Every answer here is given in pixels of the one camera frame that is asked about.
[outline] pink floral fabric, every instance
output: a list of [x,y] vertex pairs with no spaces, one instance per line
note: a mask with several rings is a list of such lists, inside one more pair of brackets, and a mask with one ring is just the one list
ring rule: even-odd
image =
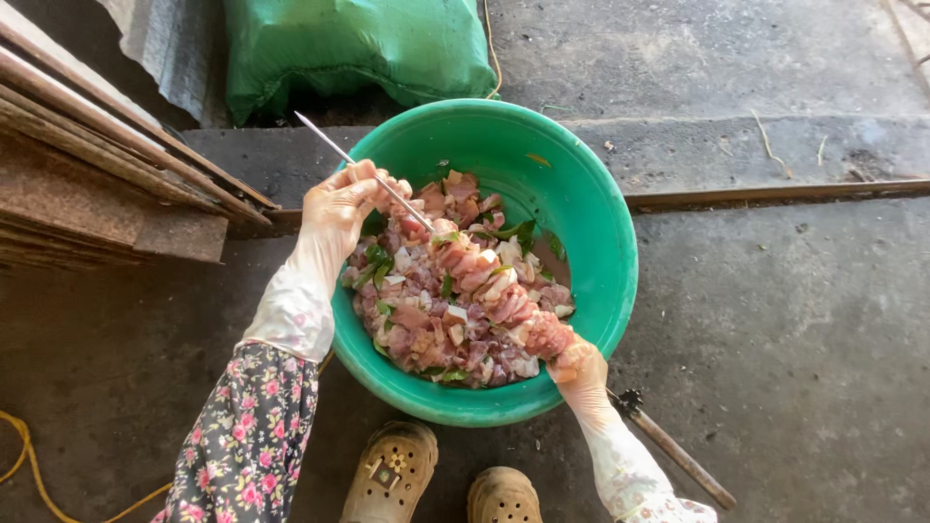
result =
[[153,523],[286,521],[316,392],[312,361],[264,343],[237,346],[184,441]]

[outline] beige clog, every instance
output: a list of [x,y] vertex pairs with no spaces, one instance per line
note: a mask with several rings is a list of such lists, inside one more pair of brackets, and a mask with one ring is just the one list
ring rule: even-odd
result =
[[432,430],[388,422],[368,439],[339,523],[408,523],[438,459]]
[[529,478],[510,467],[491,467],[468,491],[469,523],[539,523],[539,497]]

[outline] disposable plastic glove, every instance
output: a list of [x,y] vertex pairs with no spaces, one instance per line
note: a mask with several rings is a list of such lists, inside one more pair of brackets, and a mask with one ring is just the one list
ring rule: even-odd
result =
[[375,177],[394,187],[397,180],[371,160],[344,168],[303,197],[303,217],[293,254],[261,297],[243,343],[263,342],[297,357],[321,362],[333,341],[329,301],[339,269],[352,254],[362,222],[390,198]]
[[553,362],[554,379],[588,441],[597,494],[614,520],[715,522],[713,509],[675,498],[656,461],[620,419],[607,398],[607,362],[597,347],[576,334],[568,349],[569,358]]

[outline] green plastic basin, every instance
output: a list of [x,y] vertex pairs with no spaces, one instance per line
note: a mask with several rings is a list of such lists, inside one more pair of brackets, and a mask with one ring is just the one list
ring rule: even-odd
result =
[[[636,294],[636,237],[614,180],[567,129],[501,101],[438,101],[378,126],[350,156],[371,158],[414,189],[450,168],[470,171],[482,195],[503,196],[508,223],[536,215],[568,253],[578,307],[569,323],[605,357],[613,353]],[[437,166],[443,160],[448,165]],[[333,297],[336,354],[362,385],[398,409],[431,422],[488,427],[531,418],[562,402],[545,369],[525,382],[477,390],[404,373],[373,348],[352,310],[352,294],[338,288]]]

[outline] stack of wooden boards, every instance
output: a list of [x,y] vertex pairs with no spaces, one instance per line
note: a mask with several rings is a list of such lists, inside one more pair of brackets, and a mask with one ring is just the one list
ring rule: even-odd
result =
[[217,262],[276,208],[0,0],[0,268]]

